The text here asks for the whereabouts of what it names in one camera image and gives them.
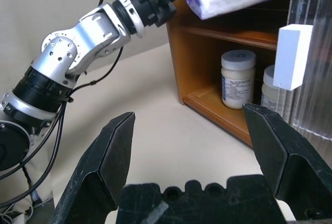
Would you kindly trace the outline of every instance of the wooden shelf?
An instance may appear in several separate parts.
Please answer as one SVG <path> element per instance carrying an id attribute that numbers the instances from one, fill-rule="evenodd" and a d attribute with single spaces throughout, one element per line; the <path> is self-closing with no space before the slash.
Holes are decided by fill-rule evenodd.
<path id="1" fill-rule="evenodd" d="M 185 32 L 235 43 L 276 50 L 279 28 L 286 25 L 286 12 L 242 10 L 212 20 L 196 16 L 181 23 Z"/>
<path id="2" fill-rule="evenodd" d="M 252 146 L 242 110 L 234 110 L 226 107 L 222 102 L 222 96 L 218 86 L 209 86 L 198 90 L 185 96 L 183 101 L 188 106 Z"/>

